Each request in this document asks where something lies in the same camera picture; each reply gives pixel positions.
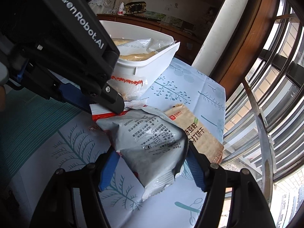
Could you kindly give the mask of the person's left hand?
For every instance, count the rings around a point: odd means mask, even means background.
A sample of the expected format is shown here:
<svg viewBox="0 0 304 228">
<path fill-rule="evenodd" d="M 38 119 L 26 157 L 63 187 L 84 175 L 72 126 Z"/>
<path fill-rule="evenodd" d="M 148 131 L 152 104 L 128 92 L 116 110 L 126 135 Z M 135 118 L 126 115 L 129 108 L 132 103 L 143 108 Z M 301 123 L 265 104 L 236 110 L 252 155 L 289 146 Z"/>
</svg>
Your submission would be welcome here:
<svg viewBox="0 0 304 228">
<path fill-rule="evenodd" d="M 0 111 L 2 112 L 6 107 L 6 90 L 0 86 Z"/>
</svg>

